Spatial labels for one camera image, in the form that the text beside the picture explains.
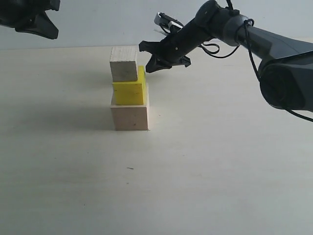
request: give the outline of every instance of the light wooden block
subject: light wooden block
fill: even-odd
[[[149,130],[149,94],[148,84],[146,100],[143,105],[116,105],[112,96],[111,112],[116,131],[148,131]]]
[[[138,67],[138,80],[113,82],[117,105],[143,105],[146,100],[146,77],[144,66]]]
[[[111,50],[110,67],[113,82],[136,81],[138,48],[134,46],[113,47]]]

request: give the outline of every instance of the white wall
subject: white wall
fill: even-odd
[[[134,45],[160,40],[153,31],[159,11],[184,24],[205,0],[61,0],[59,12],[48,15],[60,30],[55,41],[0,27],[0,49]],[[225,6],[225,0],[218,0]],[[234,7],[253,18],[256,27],[290,37],[312,37],[312,0],[233,0]]]

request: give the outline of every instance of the block tower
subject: block tower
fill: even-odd
[[[149,93],[144,66],[137,64],[138,47],[113,47],[110,67],[111,112],[116,131],[149,130]]]

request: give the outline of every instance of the white table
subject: white table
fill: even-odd
[[[313,233],[313,124],[244,48],[147,74],[144,132],[113,130],[110,49],[0,52],[1,235]]]

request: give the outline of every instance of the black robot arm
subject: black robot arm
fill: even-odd
[[[0,0],[0,25],[17,32],[57,39],[59,30],[46,14],[58,11],[60,0]]]
[[[253,64],[254,70],[262,95],[271,106],[294,115],[292,110],[313,112],[312,43],[256,28],[253,19],[241,15],[231,4],[220,7],[215,0],[207,1],[185,26],[175,24],[174,19],[169,25],[171,27],[160,25],[163,29],[170,29],[160,42],[142,41],[139,44],[140,51],[152,54],[146,66],[147,72],[177,65],[187,67],[191,62],[186,55],[216,38],[232,47],[246,47],[252,64],[252,54],[261,59],[258,68]]]

